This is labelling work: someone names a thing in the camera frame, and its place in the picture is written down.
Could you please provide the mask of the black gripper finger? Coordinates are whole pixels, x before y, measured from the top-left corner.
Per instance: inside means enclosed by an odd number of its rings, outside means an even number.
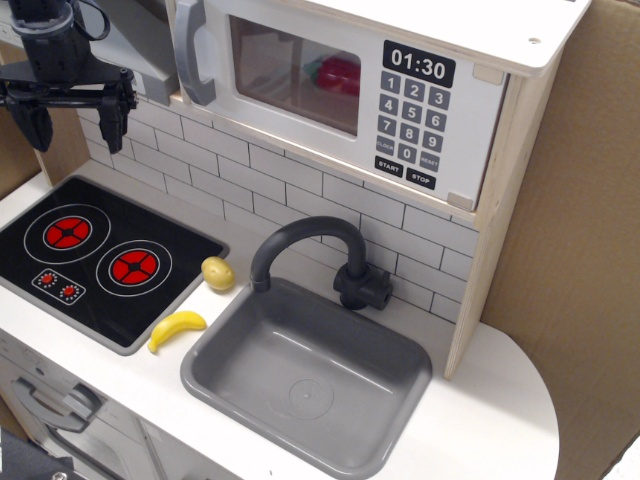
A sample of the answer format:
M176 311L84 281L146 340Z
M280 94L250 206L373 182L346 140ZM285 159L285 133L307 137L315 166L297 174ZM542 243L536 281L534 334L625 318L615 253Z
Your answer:
M40 152L47 152L53 137L53 124L48 110L20 103L9 104L8 109L30 145Z
M122 149L130 109L127 96L105 97L98 107L99 128L111 154Z

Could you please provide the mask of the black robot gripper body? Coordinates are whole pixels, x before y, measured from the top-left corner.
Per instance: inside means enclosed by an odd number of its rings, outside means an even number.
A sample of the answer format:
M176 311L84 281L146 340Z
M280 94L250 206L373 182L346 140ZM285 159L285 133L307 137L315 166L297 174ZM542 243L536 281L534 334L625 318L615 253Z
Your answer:
M91 52L93 38L77 22L15 22L27 59L1 68L1 105L98 108L137 106L133 72Z

